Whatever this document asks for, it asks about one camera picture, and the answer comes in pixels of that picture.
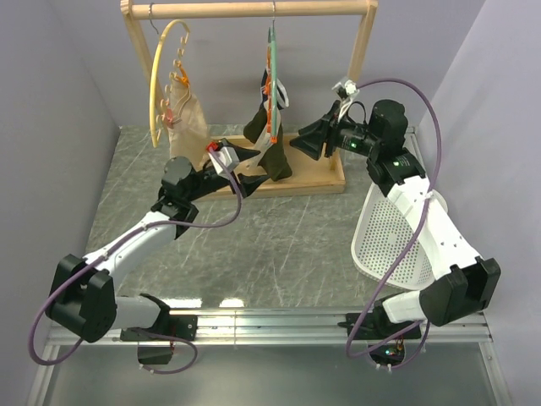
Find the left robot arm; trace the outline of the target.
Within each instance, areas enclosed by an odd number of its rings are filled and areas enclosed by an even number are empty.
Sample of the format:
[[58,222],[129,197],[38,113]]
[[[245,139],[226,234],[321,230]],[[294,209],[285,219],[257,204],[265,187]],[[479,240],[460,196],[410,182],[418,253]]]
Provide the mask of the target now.
[[199,213],[195,200],[228,188],[242,201],[268,179],[234,172],[239,164],[254,161],[257,150],[222,139],[210,143],[207,153],[208,161],[200,170],[185,156],[170,159],[156,203],[135,226],[82,258],[67,255],[59,261],[45,306],[50,320],[88,343],[114,329],[140,329],[152,340],[169,333],[166,303],[149,294],[120,296],[118,286],[147,256],[200,226],[195,221]]

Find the green wire hanger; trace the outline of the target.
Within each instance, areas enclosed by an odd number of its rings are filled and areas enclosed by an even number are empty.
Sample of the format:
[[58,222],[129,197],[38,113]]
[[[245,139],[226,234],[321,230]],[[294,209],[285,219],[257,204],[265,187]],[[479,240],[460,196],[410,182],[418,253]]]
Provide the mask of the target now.
[[268,95],[268,110],[267,110],[267,134],[271,129],[278,131],[277,124],[277,104],[276,104],[276,2],[271,2],[272,6],[272,21],[268,31],[268,47],[267,47],[267,68],[269,76],[267,79],[266,90]]

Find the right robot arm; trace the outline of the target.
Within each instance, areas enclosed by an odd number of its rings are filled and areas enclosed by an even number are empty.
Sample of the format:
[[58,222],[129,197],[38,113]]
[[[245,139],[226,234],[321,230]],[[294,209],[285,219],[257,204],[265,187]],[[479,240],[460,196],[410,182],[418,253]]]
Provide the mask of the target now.
[[339,112],[340,103],[335,101],[321,119],[298,131],[291,147],[314,160],[337,148],[365,156],[371,180],[412,229],[434,275],[426,288],[377,300],[361,330],[389,338],[415,321],[444,326],[485,310],[500,279],[500,266],[493,258],[484,259],[463,238],[432,197],[422,164],[404,146],[408,126],[404,106],[380,100],[363,123]]

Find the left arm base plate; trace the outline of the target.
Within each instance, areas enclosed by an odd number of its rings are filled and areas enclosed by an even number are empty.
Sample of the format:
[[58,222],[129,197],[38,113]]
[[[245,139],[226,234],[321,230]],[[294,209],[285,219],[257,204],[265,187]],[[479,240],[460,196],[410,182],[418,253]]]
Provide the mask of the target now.
[[143,329],[142,327],[122,330],[120,340],[124,342],[170,340],[171,337],[193,342],[198,329],[196,315],[169,315],[167,321]]

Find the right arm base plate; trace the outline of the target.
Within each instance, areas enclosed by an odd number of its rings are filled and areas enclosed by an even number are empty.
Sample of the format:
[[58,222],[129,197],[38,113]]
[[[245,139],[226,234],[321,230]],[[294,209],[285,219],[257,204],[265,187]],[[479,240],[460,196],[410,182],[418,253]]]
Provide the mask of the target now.
[[[346,313],[345,320],[339,321],[337,325],[340,328],[345,328],[347,334],[350,334],[359,316],[359,313]],[[412,324],[412,321],[394,324],[385,315],[374,315],[370,312],[363,319],[361,326],[354,336],[354,340],[381,341],[402,329],[410,327]]]

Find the olive green underwear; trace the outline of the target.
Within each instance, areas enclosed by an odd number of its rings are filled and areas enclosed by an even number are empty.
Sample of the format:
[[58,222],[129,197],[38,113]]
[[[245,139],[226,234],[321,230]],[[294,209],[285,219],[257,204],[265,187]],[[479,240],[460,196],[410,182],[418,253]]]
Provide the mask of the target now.
[[[261,132],[265,129],[266,121],[267,111],[265,109],[265,104],[261,104],[258,112],[244,126],[243,136],[254,144],[260,137]],[[259,162],[259,166],[265,170],[267,175],[274,182],[292,176],[292,168],[288,163],[284,151],[284,131],[281,118],[278,118],[277,122],[279,123],[277,143],[267,150]]]

